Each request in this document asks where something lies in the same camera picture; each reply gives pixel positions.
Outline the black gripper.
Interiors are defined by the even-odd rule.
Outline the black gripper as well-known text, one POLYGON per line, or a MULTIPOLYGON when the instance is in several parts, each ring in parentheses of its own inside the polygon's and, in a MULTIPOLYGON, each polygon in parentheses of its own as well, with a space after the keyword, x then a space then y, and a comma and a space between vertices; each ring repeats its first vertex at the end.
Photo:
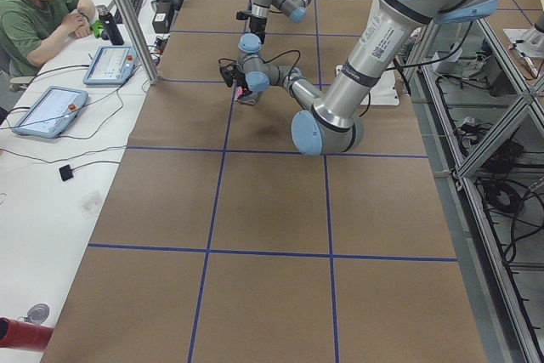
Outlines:
POLYGON ((251 15, 249 18, 250 32, 256 35, 261 43, 265 43, 267 19, 251 15))
POLYGON ((254 102, 255 93, 253 93, 246 82, 244 76, 239 77, 237 80, 237 101, 238 102, 254 102))

